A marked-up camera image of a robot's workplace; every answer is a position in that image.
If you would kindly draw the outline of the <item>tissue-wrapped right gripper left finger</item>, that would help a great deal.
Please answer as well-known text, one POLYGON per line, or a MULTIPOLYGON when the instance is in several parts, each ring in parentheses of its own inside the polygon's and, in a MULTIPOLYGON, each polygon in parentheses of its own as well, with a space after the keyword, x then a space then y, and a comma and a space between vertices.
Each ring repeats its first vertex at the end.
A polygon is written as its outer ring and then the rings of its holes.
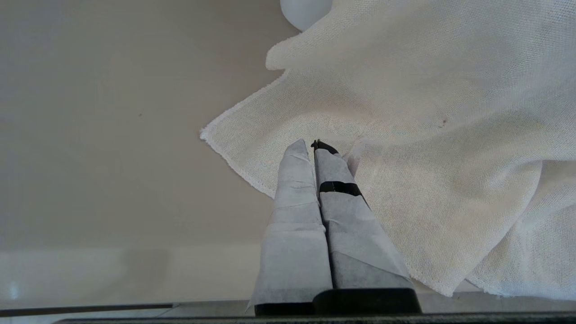
POLYGON ((317 295, 333 289, 326 229, 304 140, 280 161, 274 209, 261 242, 249 305, 256 315, 313 315, 317 295))

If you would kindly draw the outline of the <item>tissue-wrapped right gripper right finger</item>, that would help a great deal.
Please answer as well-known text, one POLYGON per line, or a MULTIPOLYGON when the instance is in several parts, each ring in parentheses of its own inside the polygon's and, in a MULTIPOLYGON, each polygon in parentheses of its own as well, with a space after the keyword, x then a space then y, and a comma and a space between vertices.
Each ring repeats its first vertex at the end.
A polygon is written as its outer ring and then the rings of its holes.
POLYGON ((347 162, 315 140, 318 198, 326 228, 333 288, 313 304, 323 315, 422 312, 403 257, 376 219, 347 162))

